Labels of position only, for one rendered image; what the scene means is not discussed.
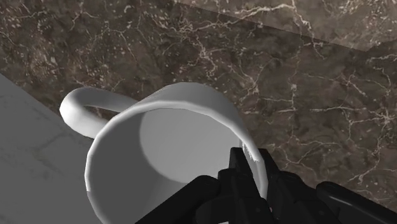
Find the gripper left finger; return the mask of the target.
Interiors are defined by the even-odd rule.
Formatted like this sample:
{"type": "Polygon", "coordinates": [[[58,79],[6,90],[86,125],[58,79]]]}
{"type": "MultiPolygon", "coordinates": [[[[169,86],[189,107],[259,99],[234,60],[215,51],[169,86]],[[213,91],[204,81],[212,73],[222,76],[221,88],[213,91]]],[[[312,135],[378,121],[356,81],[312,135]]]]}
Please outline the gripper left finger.
{"type": "Polygon", "coordinates": [[[242,148],[230,150],[229,168],[213,178],[201,175],[135,224],[268,224],[242,148]]]}

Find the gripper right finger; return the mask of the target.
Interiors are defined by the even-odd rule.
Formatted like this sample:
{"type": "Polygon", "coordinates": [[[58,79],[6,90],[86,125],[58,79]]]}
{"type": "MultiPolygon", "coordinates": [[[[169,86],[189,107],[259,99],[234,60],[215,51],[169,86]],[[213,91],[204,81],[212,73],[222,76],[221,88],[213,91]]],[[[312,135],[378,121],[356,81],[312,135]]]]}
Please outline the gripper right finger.
{"type": "Polygon", "coordinates": [[[275,224],[397,224],[396,212],[331,181],[312,188],[297,174],[280,170],[266,149],[260,154],[275,224]]]}

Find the white mug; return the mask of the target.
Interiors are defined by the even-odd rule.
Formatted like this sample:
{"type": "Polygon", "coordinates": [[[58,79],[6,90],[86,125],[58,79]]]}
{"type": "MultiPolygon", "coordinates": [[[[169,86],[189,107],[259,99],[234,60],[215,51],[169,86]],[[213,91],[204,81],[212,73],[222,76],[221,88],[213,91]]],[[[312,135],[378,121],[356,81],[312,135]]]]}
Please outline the white mug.
{"type": "Polygon", "coordinates": [[[237,108],[212,87],[179,82],[140,101],[81,87],[59,111],[93,140],[85,186],[103,224],[133,224],[197,176],[216,177],[233,147],[242,147],[259,194],[267,196],[258,148],[237,108]]]}

